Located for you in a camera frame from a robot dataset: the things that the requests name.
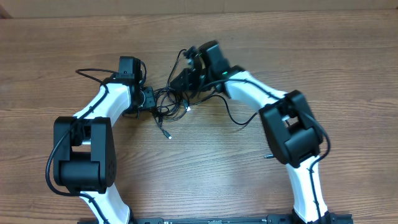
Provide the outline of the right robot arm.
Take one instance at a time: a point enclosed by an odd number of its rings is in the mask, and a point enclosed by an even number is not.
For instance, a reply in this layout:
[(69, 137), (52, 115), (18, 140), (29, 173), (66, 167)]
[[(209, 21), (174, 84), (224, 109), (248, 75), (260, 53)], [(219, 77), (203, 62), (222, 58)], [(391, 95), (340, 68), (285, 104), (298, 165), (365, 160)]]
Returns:
[(258, 113), (274, 158), (285, 165), (294, 194), (294, 216), (300, 223), (322, 223), (328, 208), (322, 196), (318, 163), (325, 130), (304, 95), (273, 89), (239, 65), (231, 66), (216, 40), (183, 51), (188, 67), (170, 85), (193, 95), (214, 90), (247, 104)]

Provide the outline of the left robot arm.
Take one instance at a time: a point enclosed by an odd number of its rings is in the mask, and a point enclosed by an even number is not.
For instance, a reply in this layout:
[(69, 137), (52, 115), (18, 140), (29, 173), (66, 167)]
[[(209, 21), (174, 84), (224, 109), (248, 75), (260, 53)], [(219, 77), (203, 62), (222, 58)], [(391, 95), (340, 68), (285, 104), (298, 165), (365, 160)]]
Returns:
[(109, 74), (87, 106), (55, 120), (45, 179), (57, 195), (83, 199), (95, 223), (135, 223), (115, 184), (113, 126), (120, 116), (151, 110), (154, 94), (144, 85), (147, 69), (138, 58), (120, 57), (118, 70)]

